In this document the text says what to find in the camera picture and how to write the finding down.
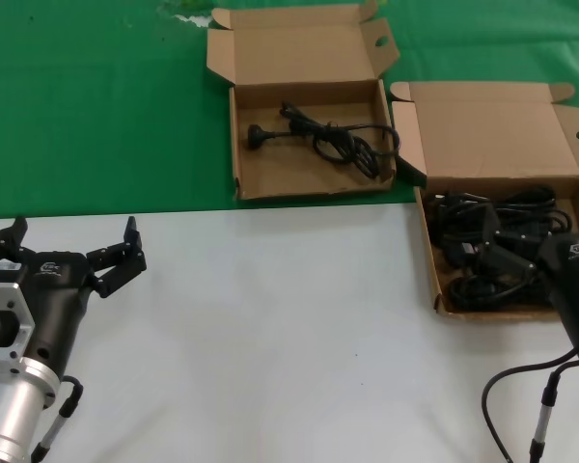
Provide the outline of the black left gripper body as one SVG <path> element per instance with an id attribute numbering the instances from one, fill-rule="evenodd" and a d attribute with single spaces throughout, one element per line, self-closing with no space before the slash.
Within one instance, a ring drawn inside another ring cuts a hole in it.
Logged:
<path id="1" fill-rule="evenodd" d="M 24 356 L 62 376 L 92 292 L 91 265 L 80 253 L 28 249 L 16 260 L 25 267 L 20 286 L 35 323 Z"/>

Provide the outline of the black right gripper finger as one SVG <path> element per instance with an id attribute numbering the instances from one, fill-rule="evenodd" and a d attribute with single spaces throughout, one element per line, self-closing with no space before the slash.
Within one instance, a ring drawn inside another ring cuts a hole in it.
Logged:
<path id="1" fill-rule="evenodd" d="M 484 249 L 482 262 L 527 283 L 536 277 L 536 265 L 507 249 Z"/>
<path id="2" fill-rule="evenodd" d="M 535 223 L 528 211 L 487 204 L 482 222 L 482 244 L 511 252 L 535 252 L 537 236 L 528 232 L 528 227 Z"/>

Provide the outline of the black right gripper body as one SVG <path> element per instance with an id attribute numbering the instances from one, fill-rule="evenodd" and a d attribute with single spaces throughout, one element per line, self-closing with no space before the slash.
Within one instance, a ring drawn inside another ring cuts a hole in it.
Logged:
<path id="1" fill-rule="evenodd" d="M 546 239 L 538 252 L 538 269 L 571 344 L 579 348 L 579 233 Z"/>

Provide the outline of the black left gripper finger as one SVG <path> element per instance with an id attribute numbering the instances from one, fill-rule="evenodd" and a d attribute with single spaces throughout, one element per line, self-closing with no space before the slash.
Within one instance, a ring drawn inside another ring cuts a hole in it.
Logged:
<path id="1" fill-rule="evenodd" d="M 134 216 L 129 216 L 121 243 L 86 255 L 91 267 L 89 283 L 101 298 L 107 298 L 147 270 L 141 235 Z"/>
<path id="2" fill-rule="evenodd" d="M 0 231 L 0 260 L 6 259 L 11 262 L 20 262 L 20 258 L 24 253 L 21 243 L 27 230 L 26 219 L 18 216 L 9 227 Z"/>

